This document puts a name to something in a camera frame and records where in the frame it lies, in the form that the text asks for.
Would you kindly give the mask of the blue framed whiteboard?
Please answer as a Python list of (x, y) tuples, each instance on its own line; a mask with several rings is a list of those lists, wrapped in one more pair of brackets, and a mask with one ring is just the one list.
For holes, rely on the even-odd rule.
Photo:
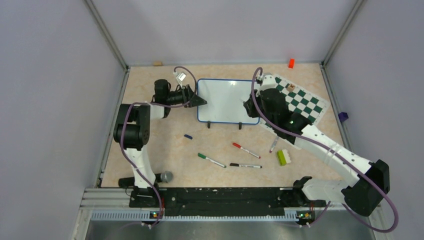
[(251, 94), (251, 81), (242, 79), (201, 78), (197, 94), (207, 104), (197, 107), (197, 120), (202, 123), (257, 125), (258, 117), (249, 117), (244, 102)]

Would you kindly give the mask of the blue marker cap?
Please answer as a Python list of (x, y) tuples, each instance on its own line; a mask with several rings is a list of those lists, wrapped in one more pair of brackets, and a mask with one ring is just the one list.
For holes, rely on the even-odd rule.
[(188, 135), (188, 134), (184, 134), (184, 137), (191, 139), (191, 140), (193, 139), (193, 137), (191, 135)]

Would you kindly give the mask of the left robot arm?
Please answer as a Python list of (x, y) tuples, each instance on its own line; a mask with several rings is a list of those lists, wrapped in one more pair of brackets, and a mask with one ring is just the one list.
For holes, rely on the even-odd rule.
[(150, 139), (151, 121), (166, 118), (171, 108), (192, 108), (207, 105), (207, 100), (196, 94), (189, 85), (179, 85), (175, 90), (166, 79), (154, 82), (154, 95), (148, 103), (122, 103), (118, 110), (113, 139), (129, 162), (133, 176), (121, 178), (120, 188), (144, 190), (141, 200), (149, 207), (160, 202), (160, 193), (153, 187), (162, 177), (167, 181), (172, 174), (158, 173), (152, 170), (147, 144)]

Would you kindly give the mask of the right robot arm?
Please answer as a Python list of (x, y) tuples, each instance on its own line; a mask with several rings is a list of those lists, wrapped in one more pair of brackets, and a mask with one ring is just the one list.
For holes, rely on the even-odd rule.
[(285, 95), (277, 89), (251, 90), (243, 106), (249, 117), (261, 118), (280, 138), (313, 154), (342, 177), (303, 177), (293, 192), (297, 205), (307, 206), (312, 200), (337, 202), (368, 217), (387, 198), (390, 170), (386, 162), (368, 160), (332, 140), (305, 116), (289, 110)]

